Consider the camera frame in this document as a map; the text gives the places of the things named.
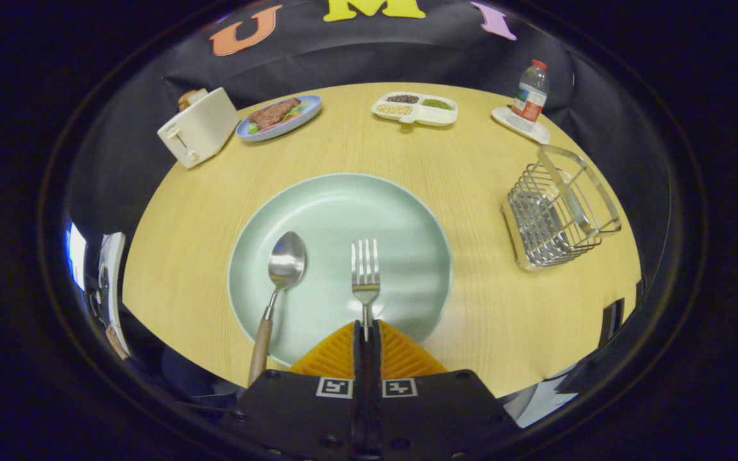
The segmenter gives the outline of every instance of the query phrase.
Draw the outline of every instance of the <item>steak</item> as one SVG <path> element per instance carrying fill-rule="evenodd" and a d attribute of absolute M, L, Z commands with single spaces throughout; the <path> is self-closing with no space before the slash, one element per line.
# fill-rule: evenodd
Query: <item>steak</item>
<path fill-rule="evenodd" d="M 255 111 L 249 114 L 247 119 L 249 122 L 254 122 L 258 126 L 258 129 L 267 128 L 267 126 L 275 125 L 281 121 L 284 116 L 289 113 L 294 107 L 298 106 L 301 100 L 298 97 L 292 97 L 292 99 L 286 99 L 285 101 L 276 102 L 275 104 L 263 108 L 260 111 Z"/>

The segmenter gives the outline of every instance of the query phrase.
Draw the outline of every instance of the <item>metal rack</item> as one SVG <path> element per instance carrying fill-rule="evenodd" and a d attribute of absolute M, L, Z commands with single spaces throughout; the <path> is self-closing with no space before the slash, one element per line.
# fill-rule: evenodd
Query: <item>metal rack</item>
<path fill-rule="evenodd" d="M 573 172 L 557 167 L 550 155 L 562 156 L 560 160 L 566 159 Z M 539 161 L 525 169 L 503 206 L 518 263 L 528 271 L 576 259 L 602 243 L 603 234 L 621 228 L 617 207 L 580 156 L 544 144 L 537 157 Z M 601 204 L 595 205 L 601 208 L 592 208 L 583 190 L 586 187 L 594 192 L 592 199 L 600 196 Z M 607 215 L 607 219 L 600 223 L 598 215 Z"/>

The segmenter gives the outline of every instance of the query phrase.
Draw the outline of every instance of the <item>wooden spoon handle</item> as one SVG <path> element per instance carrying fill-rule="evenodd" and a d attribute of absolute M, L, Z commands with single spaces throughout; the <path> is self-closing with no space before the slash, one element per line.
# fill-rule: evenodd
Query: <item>wooden spoon handle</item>
<path fill-rule="evenodd" d="M 258 376 L 267 368 L 269 339 L 272 336 L 272 319 L 261 318 L 258 333 L 255 335 L 255 349 L 252 351 L 252 362 L 249 364 L 249 384 L 252 385 Z"/>

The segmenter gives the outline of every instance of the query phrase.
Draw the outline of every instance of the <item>toaster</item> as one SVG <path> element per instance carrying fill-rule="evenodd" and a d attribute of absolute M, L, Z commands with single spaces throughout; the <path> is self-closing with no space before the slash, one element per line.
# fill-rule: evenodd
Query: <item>toaster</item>
<path fill-rule="evenodd" d="M 223 88 L 197 91 L 190 107 L 158 129 L 158 137 L 186 168 L 218 154 L 240 121 Z"/>

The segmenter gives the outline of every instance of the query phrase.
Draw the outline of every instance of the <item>bottle label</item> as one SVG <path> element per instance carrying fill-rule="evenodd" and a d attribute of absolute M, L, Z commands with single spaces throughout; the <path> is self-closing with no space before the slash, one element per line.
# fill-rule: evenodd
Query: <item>bottle label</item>
<path fill-rule="evenodd" d="M 514 97 L 512 111 L 525 118 L 525 120 L 529 120 L 529 122 L 536 122 L 539 113 L 543 110 L 546 97 L 545 94 L 535 90 L 535 88 L 521 83 L 518 94 Z"/>

